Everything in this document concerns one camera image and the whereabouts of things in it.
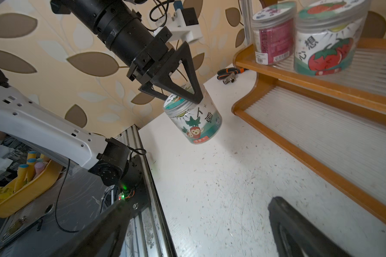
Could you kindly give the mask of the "flower label seed jar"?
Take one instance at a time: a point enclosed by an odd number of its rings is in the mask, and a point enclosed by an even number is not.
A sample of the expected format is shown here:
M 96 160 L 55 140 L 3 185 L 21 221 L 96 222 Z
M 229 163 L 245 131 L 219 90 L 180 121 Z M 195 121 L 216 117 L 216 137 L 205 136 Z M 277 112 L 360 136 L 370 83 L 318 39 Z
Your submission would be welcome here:
M 251 28 L 256 63 L 273 65 L 293 54 L 296 14 L 296 2 L 287 1 L 268 6 L 253 15 Z

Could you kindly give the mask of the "wooden two-tier shelf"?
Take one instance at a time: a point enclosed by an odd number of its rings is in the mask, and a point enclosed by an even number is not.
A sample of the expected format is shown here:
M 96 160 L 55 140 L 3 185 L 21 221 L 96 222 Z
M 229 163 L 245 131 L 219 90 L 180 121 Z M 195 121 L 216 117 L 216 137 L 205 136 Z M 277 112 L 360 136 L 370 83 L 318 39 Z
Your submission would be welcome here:
M 252 47 L 233 64 L 256 82 L 232 113 L 386 224 L 386 39 L 360 39 L 335 75 L 300 75 L 291 59 L 257 64 Z

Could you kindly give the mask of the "tomato label seed jar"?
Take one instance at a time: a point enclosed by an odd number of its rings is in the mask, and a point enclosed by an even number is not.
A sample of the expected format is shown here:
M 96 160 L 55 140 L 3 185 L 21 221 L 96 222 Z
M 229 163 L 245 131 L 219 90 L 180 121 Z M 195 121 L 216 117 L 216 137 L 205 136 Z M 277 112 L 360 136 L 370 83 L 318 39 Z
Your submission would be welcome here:
M 301 10 L 295 25 L 295 72 L 324 76 L 347 69 L 370 5 L 367 0 L 318 1 Z

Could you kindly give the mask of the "carrot label seed jar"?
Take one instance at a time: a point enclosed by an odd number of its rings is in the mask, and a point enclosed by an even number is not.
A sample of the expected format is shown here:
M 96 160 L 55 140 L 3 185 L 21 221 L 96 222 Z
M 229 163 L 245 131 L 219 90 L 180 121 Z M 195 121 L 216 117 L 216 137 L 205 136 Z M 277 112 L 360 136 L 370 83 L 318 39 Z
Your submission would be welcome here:
M 223 118 L 204 86 L 199 104 L 171 94 L 164 102 L 164 112 L 192 144 L 209 141 L 222 126 Z

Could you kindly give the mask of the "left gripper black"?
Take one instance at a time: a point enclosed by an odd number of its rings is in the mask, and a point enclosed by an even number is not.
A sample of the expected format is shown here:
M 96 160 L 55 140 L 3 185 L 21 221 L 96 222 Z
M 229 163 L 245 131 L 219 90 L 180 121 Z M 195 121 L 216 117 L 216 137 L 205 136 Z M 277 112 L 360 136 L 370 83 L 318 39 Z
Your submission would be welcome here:
M 165 101 L 171 94 L 199 104 L 204 96 L 188 43 L 178 49 L 166 45 L 172 33 L 163 27 L 156 36 L 147 31 L 136 36 L 138 52 L 127 77 L 140 83 L 139 91 Z

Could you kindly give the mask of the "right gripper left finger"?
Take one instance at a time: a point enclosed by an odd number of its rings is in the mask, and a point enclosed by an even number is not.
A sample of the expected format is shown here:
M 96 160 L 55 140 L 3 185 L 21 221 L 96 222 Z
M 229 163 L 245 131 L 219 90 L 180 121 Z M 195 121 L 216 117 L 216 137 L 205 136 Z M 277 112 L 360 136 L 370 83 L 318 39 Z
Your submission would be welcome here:
M 105 212 L 78 235 L 57 249 L 52 257 L 118 257 L 132 219 L 132 207 L 121 200 Z

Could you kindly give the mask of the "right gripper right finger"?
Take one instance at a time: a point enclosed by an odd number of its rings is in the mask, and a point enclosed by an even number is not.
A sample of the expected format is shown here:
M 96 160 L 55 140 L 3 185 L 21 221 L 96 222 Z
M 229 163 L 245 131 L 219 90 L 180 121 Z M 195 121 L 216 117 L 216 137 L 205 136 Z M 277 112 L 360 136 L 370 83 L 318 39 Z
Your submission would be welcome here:
M 274 242 L 280 257 L 349 257 L 284 198 L 268 205 Z

